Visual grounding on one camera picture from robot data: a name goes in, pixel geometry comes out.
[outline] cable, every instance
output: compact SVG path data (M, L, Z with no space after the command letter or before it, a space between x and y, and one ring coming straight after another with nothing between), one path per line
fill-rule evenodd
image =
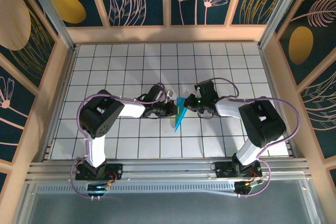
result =
M213 115L213 114L211 115L211 117L205 117L205 116L201 116L201 114L200 114L200 112L199 112L199 111L197 112L197 115L198 115L198 117L199 117L199 118L201 118L201 119L211 119L211 118L213 118L213 117L214 117L214 115Z
M278 98L270 98L270 97L260 97L260 98L255 98L255 99L230 99L230 98L228 98L228 100L232 101L232 102L243 102L243 103L245 103L245 102L254 102L254 101L276 101L276 102L280 102L280 103L286 104L287 106L291 107L294 110L295 114L296 114L297 125L296 125L295 130L289 136L285 137L284 139L281 139L281 140L275 141L273 143L267 144L259 152L259 154L257 155L257 159L259 159L259 157L261 156L261 154L263 154L269 147L274 146L274 145L276 145L278 143L281 143L281 142L284 142L284 141L287 141L287 140L293 138L298 133L298 131L300 129L301 117L300 117L299 112L297 111L297 109L292 104L290 104L289 102L287 102L285 100L278 99Z
M263 191L266 190L266 188L269 186L269 183L271 182L271 167L269 166L269 164L263 160L263 159L259 159L260 162L264 163L267 168L268 168L268 181L266 183L266 186L264 186L260 191L257 191L256 193L253 193L253 194L246 194L246 195L241 195L241 196L245 196L245 197L251 197L251 196L256 196L260 193L262 193Z
M82 102L81 104L78 106L78 110L77 110L77 115L76 115L76 122L77 122L77 127L78 127L78 130L80 131L80 133L82 133L84 135L84 138L85 138L85 146L86 146L86 155L89 155L89 143L88 143L88 139L89 139L89 134L87 132L85 132L81 126L80 126L80 122L79 122L79 115L80 115L80 111L81 109L84 107L84 104L86 102L88 102L89 100L91 100L92 98L95 98L95 97L110 97L110 98L114 98L114 99L117 99L117 100L122 100L122 101L128 101L128 102L136 102L136 103L139 103L139 104L154 104L154 103L157 103L157 102L160 102L160 100L163 98L163 96L165 95L165 86L164 84L162 84L161 82L158 82L157 83L158 85L162 86L163 88L163 92L161 94L161 96L155 100L155 101L152 101L152 102L143 102L143 101L139 101L137 99L130 99L130 98L124 98L124 97L118 97L116 95L113 95L113 94L93 94L93 95L90 95L89 97L86 97Z
M237 86L232 81L230 81L228 79L225 79L225 78L222 78L222 77L215 77L215 78L208 79L208 81L211 81L211 80L224 80L224 81L230 83L234 87L234 89L237 91L237 94L236 95L229 95L229 96L227 96L228 98L230 98L230 97L237 98L239 96L239 90L238 90Z

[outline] metal frame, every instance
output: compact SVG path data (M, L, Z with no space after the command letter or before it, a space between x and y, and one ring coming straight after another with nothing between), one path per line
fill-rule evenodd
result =
M272 180L296 180L300 183L311 223L325 223L306 160L270 157L265 160L271 167ZM230 158L108 160L108 163L122 163L124 167L122 179L115 182L114 189L107 194L207 192L235 196L230 191L237 179L217 179L211 168L217 161L230 161ZM71 165L72 161L32 163L13 223L26 223L37 194L74 194L69 182ZM266 167L262 165L262 168L268 177ZM86 185L85 182L75 182L81 192L85 192Z
M51 0L38 0L38 1L45 10L55 29L58 31L58 34L64 40L64 43L67 45L69 49L73 50L74 42L72 41L63 20L61 20Z
M72 69L76 61L76 57L78 54L77 48L74 50L71 50L68 53L68 56L66 57L66 63L64 66L64 71L63 74L60 76L59 83L57 85L57 89L55 92L55 96L57 97L57 100L53 106L53 112L50 117L50 122L48 125L47 130L45 131L45 134L42 136L43 141L41 141L42 147L39 149L35 160L37 162L43 162L46 150L48 148L48 144L51 143L53 136L55 134L55 130L58 125L58 118L61 114L62 111L62 104L64 101L64 97L67 93L68 90L68 82L70 80L71 74L72 74Z
M293 0L278 1L270 19L267 22L267 26L260 38L259 45L261 49L263 49L267 45L267 42L270 40L271 36L273 35L275 29L280 23L282 17L285 15L292 1Z

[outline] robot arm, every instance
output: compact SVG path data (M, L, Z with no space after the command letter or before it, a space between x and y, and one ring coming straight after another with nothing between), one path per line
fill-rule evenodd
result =
M104 177L106 167L105 135L119 116L148 118L151 114L155 114L161 118L177 114L177 106L173 101L167 100L172 95L172 91L164 91L157 84L150 89L148 94L143 94L135 100L142 102L157 101L163 92L166 92L166 99L153 104L143 105L136 101L97 96L89 100L81 109L79 114L80 126L88 132L88 139L86 139L88 157L83 164L94 178ZM98 94L110 95L106 90L101 90Z
M285 123L270 101L230 101L228 97L218 96L211 80L199 83L195 89L200 92L201 97L191 94L185 99L184 106L188 109L201 114L207 111L212 115L231 116L242 120L248 140L233 157L233 162L239 166L237 173L253 165L261 150L286 132Z

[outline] leaf illustration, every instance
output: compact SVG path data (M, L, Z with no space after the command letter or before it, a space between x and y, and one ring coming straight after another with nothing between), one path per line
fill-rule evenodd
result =
M307 17L311 26L328 27L336 18L336 0L317 0L307 14L295 17L291 22L302 17Z
M142 25L146 18L146 0L110 0L112 26Z

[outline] grid tile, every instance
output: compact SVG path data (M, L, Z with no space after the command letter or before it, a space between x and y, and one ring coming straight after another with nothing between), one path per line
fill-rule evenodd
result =
M197 56L195 57L195 63L197 69L213 69L211 57L209 56Z
M75 138L57 138L50 159L71 159L75 146Z
M118 159L133 159L138 157L138 138L119 138L117 147Z
M160 157L160 138L141 138L139 139L139 158L159 158Z
M142 70L126 70L124 84L141 84Z
M179 56L178 57L179 69L195 69L195 57L194 56Z
M115 159L117 154L117 138L106 138L105 139L105 156L107 159Z
M127 59L126 69L142 69L143 68L143 57L129 57Z
M241 43L226 43L228 55L244 55Z
M217 68L230 68L229 58L227 55L211 56L212 65L214 69Z
M95 57L110 57L112 45L97 45L94 53Z
M259 55L259 49L256 43L242 43L245 55Z
M90 71L74 71L72 73L70 85L87 85Z
M144 44L129 44L127 56L143 56Z
M66 101L69 102L81 102L85 98L87 86L70 86Z
M143 69L160 69L161 57L160 56L145 56L143 62Z
M161 158L182 157L180 137L161 138Z
M203 137L204 157L225 157L222 136Z
M160 53L160 44L145 44L145 56L159 56Z
M194 53L195 55L211 55L209 43L195 43Z
M141 119L140 137L160 137L160 120Z
M177 44L177 54L178 55L194 55L193 44Z
M271 96L258 48L253 43L82 45L50 158L84 156L85 143L78 134L75 117L85 97L106 89L113 95L135 98L161 81L174 92L172 99L176 100L195 93L196 81L213 77L234 81L240 98ZM235 94L226 81L214 82L219 96ZM176 132L175 117L116 119L106 135L105 153L107 158L229 157L246 139L239 119L200 119L197 113L187 110ZM268 155L288 156L286 144L263 154Z
M121 119L119 137L139 137L140 119Z
M95 45L81 45L77 57L93 57L95 49Z
M227 55L224 43L210 43L211 55Z
M162 57L161 69L177 69L177 56Z
M91 70L93 58L77 58L74 70Z
M127 56L128 45L113 45L111 56Z
M182 157L203 157L202 137L183 137Z
M177 44L161 44L161 56L177 55Z
M108 70L110 57L98 57L93 59L91 70Z
M244 144L243 136L224 136L225 152L227 157L232 157Z
M125 70L127 57L111 57L109 70Z

